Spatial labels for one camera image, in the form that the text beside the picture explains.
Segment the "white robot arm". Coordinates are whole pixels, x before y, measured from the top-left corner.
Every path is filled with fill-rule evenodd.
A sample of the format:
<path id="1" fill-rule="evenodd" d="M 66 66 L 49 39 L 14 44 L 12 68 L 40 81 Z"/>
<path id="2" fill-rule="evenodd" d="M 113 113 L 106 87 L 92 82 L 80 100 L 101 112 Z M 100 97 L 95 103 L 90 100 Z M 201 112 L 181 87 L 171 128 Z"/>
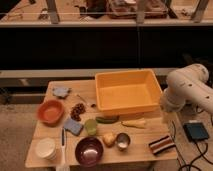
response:
<path id="1" fill-rule="evenodd" d="M 178 112 L 190 101 L 213 115 L 213 88 L 206 85 L 208 79 L 209 71 L 202 64 L 171 71 L 160 98 L 161 108 L 165 112 Z"/>

